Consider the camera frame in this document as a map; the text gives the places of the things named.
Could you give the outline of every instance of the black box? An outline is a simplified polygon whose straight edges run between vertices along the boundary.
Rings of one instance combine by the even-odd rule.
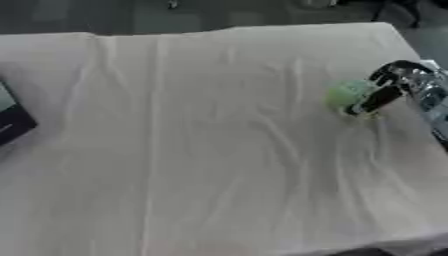
[[[36,121],[20,105],[6,83],[0,79],[0,146],[36,127]]]

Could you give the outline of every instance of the dark floor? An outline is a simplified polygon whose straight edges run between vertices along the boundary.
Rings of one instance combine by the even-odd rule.
[[[369,21],[375,5],[353,3],[321,10],[297,7],[303,0],[13,0],[0,8],[0,34],[84,31],[98,34],[181,33],[232,26]],[[448,67],[448,11],[422,0],[422,27],[408,29],[406,12],[389,6],[381,21],[395,25],[424,58]]]

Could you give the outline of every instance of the white tablecloth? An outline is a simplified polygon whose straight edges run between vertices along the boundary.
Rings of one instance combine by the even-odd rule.
[[[448,159],[405,104],[325,88],[418,56],[389,25],[0,37],[40,127],[0,162],[7,256],[336,250],[448,230]]]

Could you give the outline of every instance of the green toy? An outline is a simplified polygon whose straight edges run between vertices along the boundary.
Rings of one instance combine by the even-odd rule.
[[[332,110],[344,114],[346,107],[364,100],[377,89],[378,86],[367,80],[343,82],[330,87],[325,100]]]

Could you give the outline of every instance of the wrinkled white cloth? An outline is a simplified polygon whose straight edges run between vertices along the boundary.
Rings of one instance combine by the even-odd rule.
[[[324,105],[418,60],[390,25],[0,38],[0,75],[40,123],[3,149],[2,255],[300,254],[448,230],[448,159],[418,115]]]

